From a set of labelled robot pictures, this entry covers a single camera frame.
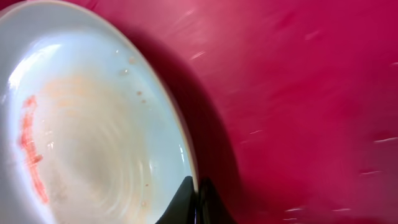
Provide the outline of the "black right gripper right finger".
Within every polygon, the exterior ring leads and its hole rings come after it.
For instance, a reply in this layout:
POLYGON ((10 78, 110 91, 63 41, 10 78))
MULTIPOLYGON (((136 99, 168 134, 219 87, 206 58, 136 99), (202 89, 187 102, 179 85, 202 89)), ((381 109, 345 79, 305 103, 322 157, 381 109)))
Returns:
POLYGON ((197 224, 237 224, 209 178, 202 179, 200 183, 197 224))

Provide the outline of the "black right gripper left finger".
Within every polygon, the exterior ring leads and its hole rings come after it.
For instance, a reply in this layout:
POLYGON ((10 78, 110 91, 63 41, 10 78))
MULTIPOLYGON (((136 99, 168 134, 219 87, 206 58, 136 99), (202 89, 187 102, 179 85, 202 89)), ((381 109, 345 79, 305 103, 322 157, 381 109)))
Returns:
POLYGON ((196 204, 192 176, 186 176, 156 224, 195 224, 196 204))

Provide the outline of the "white plate top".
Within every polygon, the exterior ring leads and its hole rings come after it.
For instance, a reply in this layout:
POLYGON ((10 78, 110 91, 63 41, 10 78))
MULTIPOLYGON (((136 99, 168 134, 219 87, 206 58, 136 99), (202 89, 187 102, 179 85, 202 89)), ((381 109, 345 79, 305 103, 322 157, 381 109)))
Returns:
POLYGON ((1 222, 156 223, 197 165, 165 84, 63 1, 1 11, 1 222))

